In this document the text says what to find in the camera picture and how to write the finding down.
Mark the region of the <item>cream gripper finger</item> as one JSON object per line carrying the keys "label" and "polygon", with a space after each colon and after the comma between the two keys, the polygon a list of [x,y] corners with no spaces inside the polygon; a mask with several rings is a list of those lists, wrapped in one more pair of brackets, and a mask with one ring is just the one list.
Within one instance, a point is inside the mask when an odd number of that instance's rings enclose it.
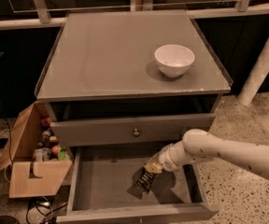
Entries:
{"label": "cream gripper finger", "polygon": [[144,168],[153,174],[159,174],[163,171],[162,165],[159,162],[159,153],[153,155],[144,165]]}

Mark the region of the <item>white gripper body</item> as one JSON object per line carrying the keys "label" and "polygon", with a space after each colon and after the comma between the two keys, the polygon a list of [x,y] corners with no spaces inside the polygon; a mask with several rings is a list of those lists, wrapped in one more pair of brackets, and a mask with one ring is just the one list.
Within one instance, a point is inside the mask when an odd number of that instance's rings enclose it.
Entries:
{"label": "white gripper body", "polygon": [[168,145],[162,148],[159,152],[158,162],[162,166],[162,168],[167,172],[174,172],[179,169],[179,167],[173,162],[170,149],[172,145]]}

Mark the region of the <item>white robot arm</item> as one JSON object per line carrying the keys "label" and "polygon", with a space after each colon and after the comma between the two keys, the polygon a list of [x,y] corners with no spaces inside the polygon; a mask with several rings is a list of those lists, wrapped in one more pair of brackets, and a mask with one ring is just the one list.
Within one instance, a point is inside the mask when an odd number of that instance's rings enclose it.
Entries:
{"label": "white robot arm", "polygon": [[[238,95],[241,105],[251,103],[268,73],[269,37]],[[173,172],[209,157],[217,157],[269,180],[269,146],[221,139],[198,129],[185,132],[181,141],[162,148],[147,161],[145,171],[153,175]]]}

